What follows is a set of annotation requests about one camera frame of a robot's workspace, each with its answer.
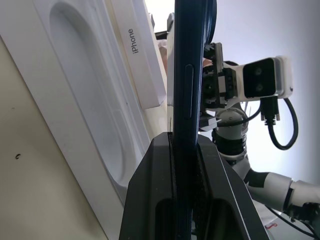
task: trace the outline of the white wall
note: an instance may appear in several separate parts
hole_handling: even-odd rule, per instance
[[[155,31],[167,27],[174,1],[146,1],[153,14]],[[214,42],[223,45],[223,57],[239,64],[265,57],[291,58],[294,93],[291,102],[299,120],[299,137],[288,151],[271,143],[268,129],[259,117],[249,125],[247,138],[250,163],[256,171],[272,171],[320,184],[320,127],[318,92],[320,81],[320,1],[318,0],[218,0]],[[258,103],[250,104],[252,111]],[[281,121],[275,126],[278,140],[286,144],[292,136],[292,120],[280,101]]]
[[[0,239],[107,239],[1,38]]]

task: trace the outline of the camera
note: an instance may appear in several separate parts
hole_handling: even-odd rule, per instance
[[[284,92],[281,63],[277,58],[266,58],[244,65],[243,88],[246,98],[278,96]]]
[[[291,63],[285,56],[237,65],[224,61],[221,43],[211,43],[204,48],[203,57],[212,61],[202,70],[203,111],[228,109],[240,102],[272,96],[285,99],[293,93]]]

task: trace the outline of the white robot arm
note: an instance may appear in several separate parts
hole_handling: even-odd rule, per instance
[[[238,122],[246,118],[239,104],[217,112],[216,117],[225,123]],[[246,151],[248,123],[217,127],[212,138],[218,151],[246,183],[255,201],[287,214],[292,220],[311,225],[320,236],[320,186],[274,172],[256,172],[249,162]]]

